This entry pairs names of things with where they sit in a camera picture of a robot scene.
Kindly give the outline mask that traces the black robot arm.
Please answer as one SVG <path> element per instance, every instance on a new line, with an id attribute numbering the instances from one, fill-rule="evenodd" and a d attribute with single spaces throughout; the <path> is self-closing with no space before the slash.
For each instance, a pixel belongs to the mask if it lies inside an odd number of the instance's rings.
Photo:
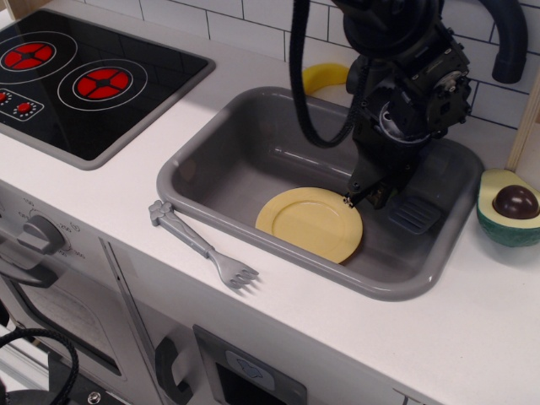
<path id="1" fill-rule="evenodd" d="M 344 201 L 375 208 L 401 191 L 428 143 L 470 111 L 469 61 L 441 21 L 440 1 L 338 1 L 359 53 L 347 89 L 358 150 Z"/>

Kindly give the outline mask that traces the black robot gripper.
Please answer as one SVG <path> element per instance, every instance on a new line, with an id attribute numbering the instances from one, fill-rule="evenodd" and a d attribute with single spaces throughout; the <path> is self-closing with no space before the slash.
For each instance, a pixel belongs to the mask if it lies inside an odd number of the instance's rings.
<path id="1" fill-rule="evenodd" d="M 389 107 L 377 108 L 375 113 L 355 107 L 350 115 L 358 161 L 343 202 L 354 208 L 366 200 L 373 209 L 384 208 L 417 169 L 419 152 L 430 140 L 427 122 Z"/>

